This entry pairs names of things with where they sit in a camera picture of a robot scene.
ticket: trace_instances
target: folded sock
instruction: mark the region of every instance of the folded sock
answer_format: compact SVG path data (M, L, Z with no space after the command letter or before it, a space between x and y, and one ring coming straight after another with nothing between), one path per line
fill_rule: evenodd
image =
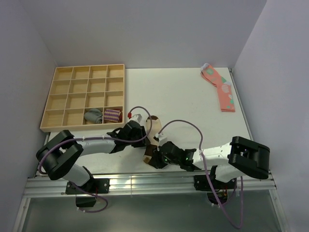
M219 73L208 63L201 67L201 76L213 86L217 87L221 111L235 112L231 91L232 84L220 76Z
M100 124L103 121L102 116L103 114L99 109L93 108L84 114L84 119L95 124Z

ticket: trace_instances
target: wooden compartment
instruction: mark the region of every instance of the wooden compartment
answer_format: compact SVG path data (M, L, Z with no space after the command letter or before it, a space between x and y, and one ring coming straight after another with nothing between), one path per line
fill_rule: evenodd
M67 94L70 86L69 81L53 81L49 94Z
M86 93L87 84L88 84L88 79L71 80L69 93Z
M93 124L84 119L92 108L118 109L125 115L125 66L94 65L55 69L41 122L44 132L112 129L123 122Z
M107 66L107 77L124 77L124 76L125 76L125 68L123 64Z
M93 108L85 108L85 109L84 109L84 114L85 114L86 112L89 112L89 110L91 110L91 109L93 109ZM102 114L103 114L103 107L95 107L95 108L98 109L98 110L100 110L100 111L102 112ZM89 122L89 121L83 119L83 125L96 125L96 124L93 123L93 122Z
M106 91L123 91L124 79L123 77L114 77L106 79Z
M104 92L105 91L105 78L90 79L88 82L87 92Z
M47 99L47 110L63 110L66 106L66 94L50 95Z
M66 109L84 108L85 100L85 93L70 93L67 98Z
M87 93L85 108L97 108L104 106L104 92Z
M106 78L107 65L98 65L90 67L90 79Z
M67 109L63 116L63 126L82 125L84 117L84 109Z
M89 66L74 67L72 73L72 79L88 79L89 78Z
M57 80L70 80L72 77L72 67L68 68L56 68L55 70L55 76L54 76L54 81Z
M41 129L61 126L63 114L64 110L46 110L43 115Z
M122 106L123 104L124 93L122 91L105 93L105 106Z

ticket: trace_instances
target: white wall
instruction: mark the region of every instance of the white wall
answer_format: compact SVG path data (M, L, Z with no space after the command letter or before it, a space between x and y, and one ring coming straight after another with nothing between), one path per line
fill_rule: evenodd
M309 227L309 1L268 0L234 69L292 231Z
M266 0L20 0L59 66L233 67Z
M11 231L35 172L54 60L17 0L0 0L0 231Z

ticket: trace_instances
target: white table surface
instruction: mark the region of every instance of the white table surface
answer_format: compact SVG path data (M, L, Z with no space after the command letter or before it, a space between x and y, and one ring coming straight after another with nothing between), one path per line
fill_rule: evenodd
M228 68L216 68L227 81L232 82ZM126 112L137 105L160 118L162 126L174 119L184 119L198 126L203 135L202 148L228 143L233 136L250 138L234 86L232 95L236 112L221 112L216 88L199 74L199 68L127 69ZM143 110L134 110L145 120ZM71 131L75 137L102 135L111 130ZM57 132L50 134L50 139ZM190 125L176 122L164 134L180 148L198 148L199 133ZM92 154L80 157L77 164L93 174L149 173L184 171L175 165L155 169L143 160L145 148L126 147L115 154Z

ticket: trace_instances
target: metal frame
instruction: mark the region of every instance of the metal frame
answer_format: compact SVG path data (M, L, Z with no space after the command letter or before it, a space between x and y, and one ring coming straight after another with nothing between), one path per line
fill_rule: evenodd
M94 175L94 178L109 178L110 191L105 196L120 195L149 195L149 194L176 194L196 193L194 188L194 175L205 175L200 172L171 172L171 173L144 173L144 174L104 174ZM67 181L60 179L51 181L49 177L38 176L29 179L25 186L23 198L46 198L46 197L75 197L66 195ZM275 183L269 174L267 180L256 180L244 176L244 190L268 190L276 189Z
M241 104L241 100L240 100L240 97L239 97L239 94L238 94L238 91L237 91L237 88L236 88L236 84L235 84L235 81L234 81L233 69L229 69L229 72L230 72L232 82L233 82L233 85L234 85L234 89L235 89L235 92L236 92L236 95L237 95L237 98L238 98L238 101L239 101L239 104L240 104L240 108L241 108L241 111L242 111L243 118L245 119L245 122L246 122L246 126L247 126L247 130L249 132L249 135L250 135L250 139L253 140L253 137L252 137L252 134L251 134L251 131L250 131L250 128L249 128L248 120L246 118L246 114L245 114L245 111L244 111L243 106ZM276 184L275 184L275 189L269 190L269 194L270 194L272 203L274 205L275 213L277 215L277 219L278 219L281 231L282 232L290 232L291 229L290 229L290 226L288 224L288 220L287 220L285 212L283 210L283 206L281 204L281 201L278 197Z
M19 206L19 210L16 216L15 224L13 227L13 232L22 232L26 215L28 212L29 204L30 204L31 198L23 198L21 199L21 203Z
M232 70L229 69L235 92L239 100L240 108L247 126L250 138L253 140L246 115L244 113L241 100L234 82ZM45 143L48 141L49 134L46 136ZM167 172L167 173L141 173L141 174L100 174L94 175L94 178L109 178L110 192L102 194L106 196L119 195L147 195L147 194L176 194L176 193L197 193L194 189L194 175L204 174L200 172ZM275 212L281 227L284 232L290 231L287 225L285 214L279 198L277 196L277 188L273 180L271 172L267 180L256 180L248 176L244 176L244 190L269 190L272 198ZM50 197L75 197L87 196L66 195L67 181L60 179L51 181L47 176L37 176L28 179L23 194L22 202L19 207L18 215L14 225L14 232L22 231L28 206L31 198L50 198Z

